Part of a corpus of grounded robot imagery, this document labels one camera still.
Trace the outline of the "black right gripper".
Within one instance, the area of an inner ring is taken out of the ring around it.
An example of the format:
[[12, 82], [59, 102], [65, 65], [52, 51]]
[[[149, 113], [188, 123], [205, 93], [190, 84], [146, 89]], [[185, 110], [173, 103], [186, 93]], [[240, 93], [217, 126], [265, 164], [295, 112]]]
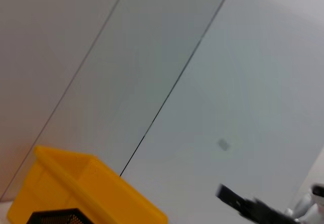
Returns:
[[240, 212], [244, 218], [253, 223], [260, 224], [289, 224], [296, 223], [296, 221], [269, 207], [264, 202], [253, 199], [245, 199], [227, 186], [220, 184], [216, 190], [215, 196], [223, 203]]

